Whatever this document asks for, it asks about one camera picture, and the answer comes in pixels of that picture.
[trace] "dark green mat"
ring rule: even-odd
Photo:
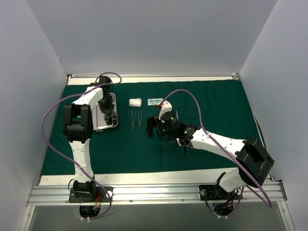
[[[86,85],[66,86],[62,97],[84,92]],[[117,128],[94,133],[90,141],[91,165],[95,174],[141,173],[194,169],[234,167],[235,164],[218,155],[188,149],[183,158],[183,148],[175,143],[166,143],[156,136],[148,139],[145,132],[148,115],[157,115],[155,106],[148,106],[147,99],[164,98],[175,89],[191,91],[199,101],[203,124],[213,133],[235,138],[258,137],[255,121],[240,81],[195,81],[127,83],[114,86],[119,125]],[[142,107],[128,106],[130,98],[141,98]],[[196,105],[187,93],[178,92],[168,100],[179,119],[185,124],[200,125]],[[63,104],[57,112],[50,142],[59,151],[73,158],[63,129]],[[131,112],[142,110],[143,118],[139,131],[136,117],[134,132],[131,132]],[[72,163],[47,149],[42,175],[74,174]]]

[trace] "metal frame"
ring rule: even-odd
[[[68,77],[67,85],[84,85],[94,81],[98,74],[77,74]],[[166,82],[166,81],[211,81],[239,80],[237,73],[229,77],[184,77],[160,75],[121,75],[123,83],[134,82]],[[203,169],[191,171],[131,173],[131,174],[98,174],[95,178],[105,186],[114,187],[113,205],[131,204],[181,204],[204,203],[200,200],[198,186],[213,184],[224,171],[235,168]],[[33,186],[20,231],[27,231],[33,216],[35,206],[70,206],[67,184],[73,175],[42,176],[39,186]],[[282,220],[287,231],[293,231],[294,226],[287,209],[286,195],[282,182],[272,182],[269,175],[263,188],[272,201],[278,203]],[[245,189],[242,202],[260,202],[252,192]]]

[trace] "green cloth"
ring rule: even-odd
[[[87,85],[66,86],[63,97],[84,92]],[[91,166],[95,174],[143,173],[161,171],[179,171],[194,169],[212,169],[234,167],[235,164],[219,155],[203,150],[187,149],[176,143],[167,143],[156,136],[149,139],[146,132],[146,118],[158,115],[155,106],[148,106],[147,99],[164,98],[171,91],[186,89],[197,98],[205,128],[213,133],[234,138],[248,139],[257,137],[257,127],[240,81],[194,81],[194,82],[158,82],[125,83],[114,86],[116,94],[119,124],[116,128],[103,132],[94,132],[90,141]],[[129,107],[130,98],[141,98],[142,106]],[[178,92],[169,99],[173,111],[178,111],[179,120],[185,124],[199,126],[197,107],[191,96]],[[50,143],[60,152],[73,158],[72,150],[63,134],[63,105],[56,114],[51,132]],[[142,110],[141,131],[136,115],[134,131],[131,131],[131,112]],[[46,151],[42,175],[74,174],[74,165],[54,153]]]

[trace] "folded white cloth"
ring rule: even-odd
[[[141,107],[141,99],[129,99],[129,105],[131,107]]]

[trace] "purple hose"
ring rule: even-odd
[[[202,115],[201,115],[201,110],[200,110],[200,106],[199,106],[199,103],[196,99],[196,97],[188,90],[185,90],[185,89],[177,89],[177,90],[174,90],[173,92],[171,92],[169,95],[167,95],[163,101],[161,101],[161,103],[163,103],[166,99],[168,99],[171,95],[173,95],[174,93],[178,92],[178,91],[184,91],[188,94],[190,94],[192,96],[192,98],[194,99],[196,105],[197,105],[197,108],[198,108],[198,113],[199,113],[199,120],[200,120],[200,125],[201,125],[201,128],[203,130],[203,132],[208,135],[208,131],[204,128],[204,125],[202,123]],[[240,167],[240,169],[252,180],[252,182],[260,189],[260,191],[263,193],[263,195],[265,196],[266,200],[260,196],[255,190],[253,190],[249,185],[247,185],[247,188],[249,188],[255,195],[257,195],[268,207],[272,207],[272,203],[270,201],[270,198],[269,196],[267,195],[267,193],[264,191],[264,189],[261,187],[261,185],[256,181],[256,179],[243,167],[243,165],[241,165],[240,162],[238,162],[236,160],[236,158],[230,153],[228,152],[223,146],[221,146],[221,144],[214,138],[212,137],[210,134],[209,134],[209,138],[212,139],[212,141],[219,147],[221,148],[221,150],[227,154],[228,157],[230,157],[230,159],[236,163],[236,165],[238,167]]]
[[[241,194],[240,194],[240,198],[239,198],[238,202],[236,203],[236,206],[234,207],[234,210],[233,210],[232,212],[230,212],[228,215],[226,215],[225,217],[231,216],[231,215],[234,213],[234,211],[238,208],[238,206],[239,206],[239,204],[240,204],[240,201],[241,201],[242,198],[243,198],[243,191],[244,191],[244,186],[242,187]],[[213,210],[215,210],[216,206],[222,205],[222,204],[223,204],[223,203],[219,203],[219,204],[214,205],[214,206],[213,206]]]
[[[102,87],[102,86],[105,86],[105,85],[112,85],[112,84],[113,84],[113,85],[116,85],[116,84],[120,84],[120,83],[122,82],[122,77],[121,77],[120,75],[118,75],[117,73],[114,73],[114,72],[104,72],[104,73],[100,74],[99,76],[102,76],[102,75],[105,75],[105,74],[113,74],[113,75],[116,75],[116,76],[118,76],[118,77],[120,78],[120,81],[117,82],[117,83],[112,83],[112,82],[111,82],[111,83],[103,83],[103,84],[100,84],[100,85],[98,85],[98,86],[96,86],[96,87],[92,88],[91,90],[86,91],[86,92],[84,92],[84,93],[69,95],[69,96],[67,96],[67,97],[65,97],[65,98],[63,98],[63,99],[61,99],[61,100],[59,100],[58,102],[56,102],[53,106],[51,106],[51,107],[47,110],[47,112],[46,112],[45,115],[43,116],[42,123],[41,123],[41,132],[42,132],[44,141],[47,143],[47,145],[48,145],[55,153],[59,154],[59,155],[62,156],[63,158],[65,158],[65,159],[67,159],[68,161],[72,162],[74,165],[78,166],[78,167],[80,168],[80,170],[81,170],[90,180],[92,180],[93,182],[95,182],[95,183],[106,193],[106,195],[107,195],[108,198],[110,199],[109,207],[108,207],[105,211],[103,211],[103,212],[101,212],[99,215],[97,215],[96,217],[93,217],[93,218],[90,218],[90,219],[99,218],[99,217],[103,216],[104,214],[106,214],[106,213],[110,210],[110,208],[111,208],[111,197],[110,197],[109,193],[107,192],[107,190],[106,190],[98,181],[96,181],[94,178],[92,178],[92,177],[80,166],[79,163],[77,163],[75,160],[69,158],[68,156],[64,155],[63,153],[59,152],[58,150],[56,150],[56,149],[49,143],[49,141],[48,141],[48,139],[46,138],[45,133],[44,133],[44,122],[45,122],[45,119],[46,119],[48,113],[49,113],[53,108],[55,108],[58,104],[60,104],[61,102],[65,101],[65,100],[68,100],[68,99],[70,99],[70,98],[73,98],[73,97],[78,97],[78,96],[82,96],[82,95],[88,94],[88,93],[90,93],[91,91],[93,91],[94,89],[97,89],[97,88]]]

